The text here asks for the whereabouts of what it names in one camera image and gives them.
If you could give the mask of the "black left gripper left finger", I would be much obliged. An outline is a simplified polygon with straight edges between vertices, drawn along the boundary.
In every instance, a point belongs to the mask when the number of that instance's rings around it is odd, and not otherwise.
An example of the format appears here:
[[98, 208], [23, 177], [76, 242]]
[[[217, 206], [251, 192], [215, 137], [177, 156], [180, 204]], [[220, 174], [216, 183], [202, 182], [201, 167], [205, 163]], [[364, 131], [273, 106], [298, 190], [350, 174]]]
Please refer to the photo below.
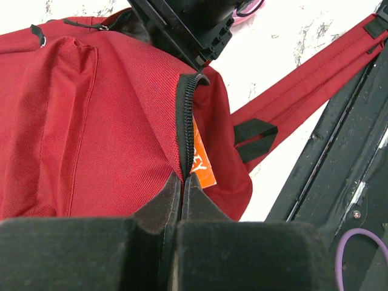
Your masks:
[[130, 217], [15, 218], [1, 223], [2, 290], [167, 290], [181, 183]]

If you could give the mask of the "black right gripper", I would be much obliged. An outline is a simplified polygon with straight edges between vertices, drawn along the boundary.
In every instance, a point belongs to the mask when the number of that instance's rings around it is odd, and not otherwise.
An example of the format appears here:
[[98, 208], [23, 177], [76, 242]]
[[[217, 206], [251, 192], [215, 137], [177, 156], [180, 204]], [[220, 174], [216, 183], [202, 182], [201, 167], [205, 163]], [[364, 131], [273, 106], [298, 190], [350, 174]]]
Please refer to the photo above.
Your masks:
[[233, 12], [247, 1], [129, 1], [147, 28], [154, 28], [156, 46], [173, 47], [186, 64], [200, 72], [216, 60], [232, 38]]

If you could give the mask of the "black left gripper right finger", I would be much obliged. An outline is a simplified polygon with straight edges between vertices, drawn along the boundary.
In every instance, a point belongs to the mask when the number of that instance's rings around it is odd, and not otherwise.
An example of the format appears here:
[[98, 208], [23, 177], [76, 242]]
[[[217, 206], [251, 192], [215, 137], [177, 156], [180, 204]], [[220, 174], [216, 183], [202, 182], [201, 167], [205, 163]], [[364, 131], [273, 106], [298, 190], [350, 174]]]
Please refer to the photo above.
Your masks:
[[235, 222], [204, 193], [184, 186], [176, 237], [177, 290], [335, 290], [318, 231], [300, 222]]

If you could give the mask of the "pink blue pencil case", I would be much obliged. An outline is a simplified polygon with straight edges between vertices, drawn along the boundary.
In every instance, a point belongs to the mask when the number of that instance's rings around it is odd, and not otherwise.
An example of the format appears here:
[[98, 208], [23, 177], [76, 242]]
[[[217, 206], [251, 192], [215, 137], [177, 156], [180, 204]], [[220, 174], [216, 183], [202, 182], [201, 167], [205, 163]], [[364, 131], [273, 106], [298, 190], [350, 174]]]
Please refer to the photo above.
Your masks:
[[253, 17], [257, 11], [263, 8], [265, 0], [246, 1], [243, 5], [238, 7], [232, 14], [233, 26], [242, 24]]

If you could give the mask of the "orange green Treehouse book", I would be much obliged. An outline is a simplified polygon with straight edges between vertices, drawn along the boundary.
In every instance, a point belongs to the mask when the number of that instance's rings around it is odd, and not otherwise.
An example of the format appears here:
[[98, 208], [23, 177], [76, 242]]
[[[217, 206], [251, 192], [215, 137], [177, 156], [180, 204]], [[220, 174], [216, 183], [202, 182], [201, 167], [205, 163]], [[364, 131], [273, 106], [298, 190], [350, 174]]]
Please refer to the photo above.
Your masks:
[[193, 119], [193, 129], [194, 154], [190, 173], [196, 173], [200, 186], [202, 189], [206, 189], [216, 185], [216, 179], [195, 119]]

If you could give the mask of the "red student backpack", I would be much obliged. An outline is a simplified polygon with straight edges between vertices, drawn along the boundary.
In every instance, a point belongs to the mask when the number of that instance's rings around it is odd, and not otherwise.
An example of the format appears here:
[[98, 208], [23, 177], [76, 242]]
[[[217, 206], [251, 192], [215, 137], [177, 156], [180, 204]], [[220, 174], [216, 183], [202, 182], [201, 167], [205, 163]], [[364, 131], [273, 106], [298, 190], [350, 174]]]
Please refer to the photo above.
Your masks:
[[1, 36], [2, 219], [132, 215], [190, 175], [195, 119], [216, 179], [205, 194], [238, 220], [254, 167], [387, 39], [386, 14], [372, 14], [231, 112], [216, 70], [120, 33], [129, 14]]

